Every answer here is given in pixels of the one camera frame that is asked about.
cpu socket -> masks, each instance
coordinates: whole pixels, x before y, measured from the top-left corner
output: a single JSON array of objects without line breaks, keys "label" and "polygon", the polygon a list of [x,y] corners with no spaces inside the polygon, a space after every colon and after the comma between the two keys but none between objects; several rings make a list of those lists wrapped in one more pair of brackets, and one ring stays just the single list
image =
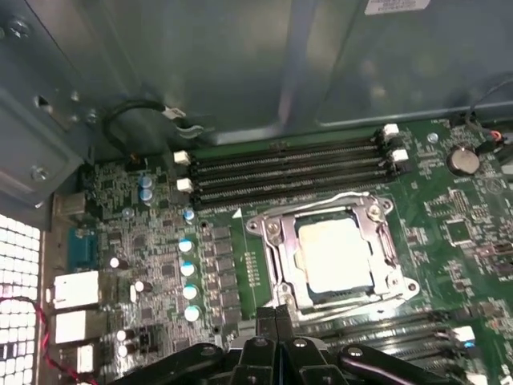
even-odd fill
[{"label": "cpu socket", "polygon": [[383,312],[418,294],[402,275],[386,215],[392,201],[344,192],[280,206],[251,218],[262,237],[273,289],[268,304],[287,304],[296,322]]}]

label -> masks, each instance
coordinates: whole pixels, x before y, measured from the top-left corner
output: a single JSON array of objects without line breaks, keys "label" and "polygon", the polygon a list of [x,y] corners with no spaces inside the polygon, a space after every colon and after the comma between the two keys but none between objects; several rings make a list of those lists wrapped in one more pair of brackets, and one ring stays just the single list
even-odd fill
[{"label": "label", "polygon": [[408,10],[425,10],[431,0],[369,0],[366,14],[392,14]]}]

motherboard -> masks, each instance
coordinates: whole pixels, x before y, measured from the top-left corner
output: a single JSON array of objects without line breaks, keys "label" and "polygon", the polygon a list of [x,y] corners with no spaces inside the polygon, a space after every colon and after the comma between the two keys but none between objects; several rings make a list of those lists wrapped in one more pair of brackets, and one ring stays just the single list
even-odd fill
[{"label": "motherboard", "polygon": [[331,351],[512,384],[513,194],[484,140],[433,120],[84,168],[55,307],[86,330],[56,339],[61,356],[87,349],[82,372],[108,382],[228,349],[285,304]]}]

wire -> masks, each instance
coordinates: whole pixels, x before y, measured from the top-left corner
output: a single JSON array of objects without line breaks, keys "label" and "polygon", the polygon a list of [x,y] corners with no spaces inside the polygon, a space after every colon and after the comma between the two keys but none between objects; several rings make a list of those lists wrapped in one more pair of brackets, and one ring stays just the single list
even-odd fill
[{"label": "wire", "polygon": [[[50,328],[48,326],[48,318],[46,314],[44,313],[43,309],[36,301],[31,300],[28,297],[23,296],[17,296],[17,297],[0,297],[0,303],[4,301],[21,301],[21,302],[29,302],[35,310],[35,313],[39,317],[39,321],[41,322],[43,326],[43,338],[41,342],[41,351],[42,351],[42,357],[46,361],[46,363],[50,367],[54,367],[58,369],[61,373],[66,373],[69,375],[72,379],[74,379],[77,383],[83,383],[84,379],[78,373],[77,371],[71,369],[70,367],[65,367],[61,363],[58,363],[53,358],[50,357],[50,353],[48,351],[48,348],[50,346]],[[88,379],[85,381],[86,383],[89,383],[90,385],[98,385],[98,383],[94,379]]]},{"label": "wire", "polygon": [[486,134],[491,134],[491,130],[489,130],[487,128],[483,128],[483,127],[481,127],[481,125],[477,125],[471,121],[472,114],[474,114],[475,109],[478,106],[478,104],[480,104],[482,101],[484,101],[488,96],[495,93],[498,89],[500,89],[508,84],[511,84],[511,83],[513,83],[513,75],[510,75],[507,78],[505,78],[505,80],[503,80],[502,82],[497,83],[492,88],[490,88],[488,91],[486,91],[479,99],[474,101],[471,104],[471,106],[468,108],[467,113],[465,114],[465,124],[467,125],[467,127],[473,128],[476,131],[484,132]]},{"label": "wire", "polygon": [[166,106],[164,106],[160,102],[156,102],[153,100],[145,100],[145,99],[136,99],[136,100],[128,100],[126,102],[121,103],[120,105],[112,108],[110,111],[102,119],[102,133],[105,136],[105,139],[114,147],[116,150],[121,152],[123,156],[130,158],[131,160],[137,160],[138,156],[135,153],[128,151],[127,146],[123,141],[121,141],[118,137],[116,137],[111,132],[111,124],[118,116],[121,114],[135,109],[147,109],[158,112],[164,112]]}]

black cable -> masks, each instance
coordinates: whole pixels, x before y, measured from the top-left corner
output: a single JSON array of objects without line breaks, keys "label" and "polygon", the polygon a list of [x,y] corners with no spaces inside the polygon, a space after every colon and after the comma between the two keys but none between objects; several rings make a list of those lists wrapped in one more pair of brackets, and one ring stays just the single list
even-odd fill
[{"label": "black cable", "polygon": [[135,110],[135,109],[147,109],[158,112],[164,112],[166,106],[164,106],[160,102],[156,102],[153,100],[145,100],[145,99],[136,99],[136,100],[128,100],[126,102],[121,103],[120,105],[112,108],[110,111],[105,114],[102,119],[102,133],[105,136],[105,139],[109,142],[109,144],[114,147],[116,150],[121,152],[127,158],[132,157],[132,153],[127,149],[127,146],[123,141],[121,141],[118,137],[116,137],[111,132],[111,124],[115,118],[120,116],[126,111]]},{"label": "black cable", "polygon": [[465,114],[465,124],[467,125],[467,127],[473,128],[474,130],[477,130],[480,132],[484,132],[486,134],[489,134],[491,132],[491,130],[489,130],[487,128],[483,128],[483,127],[481,127],[481,125],[477,125],[471,121],[472,114],[474,114],[477,105],[480,104],[482,101],[484,101],[488,96],[495,93],[498,89],[500,89],[508,84],[511,84],[511,83],[513,83],[513,75],[510,75],[507,78],[505,78],[505,80],[503,80],[502,82],[497,83],[492,88],[490,88],[488,91],[486,91],[479,99],[474,101],[469,106],[467,113]]}]

